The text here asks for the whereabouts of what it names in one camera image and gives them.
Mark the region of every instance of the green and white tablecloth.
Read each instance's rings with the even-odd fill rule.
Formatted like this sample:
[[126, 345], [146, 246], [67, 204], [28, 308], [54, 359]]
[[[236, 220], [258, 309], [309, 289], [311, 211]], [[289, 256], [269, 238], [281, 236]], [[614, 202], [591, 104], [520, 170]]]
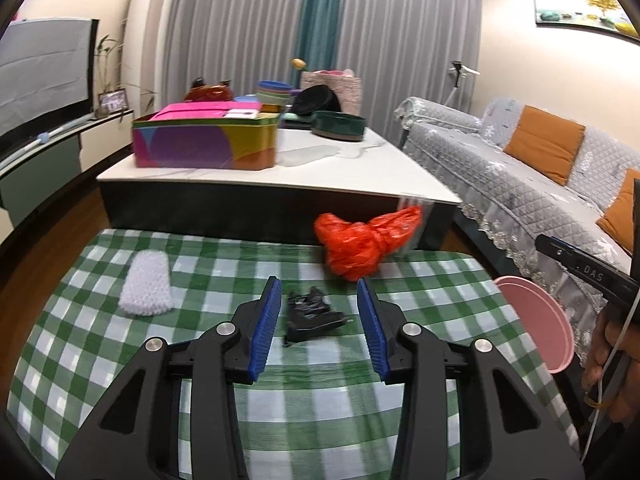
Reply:
[[[177, 308], [139, 318], [118, 309], [136, 251], [166, 251]], [[265, 372], [236, 387], [238, 420], [252, 480], [388, 478], [402, 386], [379, 382], [357, 316], [355, 285], [324, 270], [322, 249], [106, 230], [84, 249], [38, 319], [15, 370], [8, 414], [31, 452], [54, 472], [92, 406], [150, 336], [197, 338], [260, 296], [265, 280], [289, 290], [319, 286], [351, 322], [337, 336], [282, 347], [281, 315]], [[440, 338], [483, 335], [548, 406], [575, 446], [569, 413], [515, 312], [482, 267], [456, 253], [414, 251], [373, 276], [380, 297]], [[185, 381], [181, 412], [190, 410]], [[448, 381], [450, 476], [459, 466], [455, 382]], [[190, 478], [188, 415], [180, 422], [180, 471]]]

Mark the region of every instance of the pink trash can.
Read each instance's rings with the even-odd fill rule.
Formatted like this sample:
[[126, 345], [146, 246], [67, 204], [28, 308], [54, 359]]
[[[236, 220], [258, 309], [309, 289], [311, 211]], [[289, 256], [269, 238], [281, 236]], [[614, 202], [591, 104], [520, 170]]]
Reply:
[[567, 368], [574, 357], [574, 331], [558, 302], [519, 276], [501, 276], [495, 284], [520, 317], [549, 371], [557, 374]]

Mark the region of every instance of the golden tree in painting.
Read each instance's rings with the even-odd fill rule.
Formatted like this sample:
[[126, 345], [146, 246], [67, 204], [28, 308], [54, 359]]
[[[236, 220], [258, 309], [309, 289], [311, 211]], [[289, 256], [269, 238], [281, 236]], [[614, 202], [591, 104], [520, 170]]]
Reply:
[[607, 15], [608, 10], [616, 10], [620, 8], [620, 4], [617, 0], [587, 0], [587, 5], [600, 9], [603, 16]]

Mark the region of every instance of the curtain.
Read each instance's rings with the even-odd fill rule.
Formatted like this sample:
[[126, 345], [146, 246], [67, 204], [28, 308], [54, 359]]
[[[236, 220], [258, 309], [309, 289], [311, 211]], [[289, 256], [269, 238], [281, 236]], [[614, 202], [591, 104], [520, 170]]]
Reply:
[[290, 80], [303, 0], [173, 0], [162, 105], [191, 82], [231, 79], [236, 95], [261, 79]]
[[[443, 103], [454, 78], [447, 71], [459, 60], [478, 62], [482, 0], [342, 0], [337, 67], [362, 78], [362, 110], [367, 125], [398, 143], [393, 110], [417, 96]], [[468, 111], [473, 80], [461, 85], [451, 107]]]
[[[304, 0], [296, 55], [304, 59], [309, 70], [330, 70], [335, 66], [340, 0]], [[300, 72], [294, 74], [300, 82]]]

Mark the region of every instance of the human hand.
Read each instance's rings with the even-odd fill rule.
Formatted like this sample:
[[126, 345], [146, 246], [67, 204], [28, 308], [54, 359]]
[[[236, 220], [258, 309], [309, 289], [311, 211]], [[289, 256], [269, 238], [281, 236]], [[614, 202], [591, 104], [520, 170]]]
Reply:
[[[582, 387], [585, 391], [590, 391], [602, 378], [602, 367], [621, 331], [622, 325], [609, 321], [606, 309], [603, 309], [591, 337], [591, 351], [582, 375]], [[620, 343], [620, 350], [626, 352], [632, 360], [625, 383], [612, 405], [607, 408], [607, 415], [613, 422], [630, 423], [640, 411], [640, 328], [629, 325], [625, 338]]]

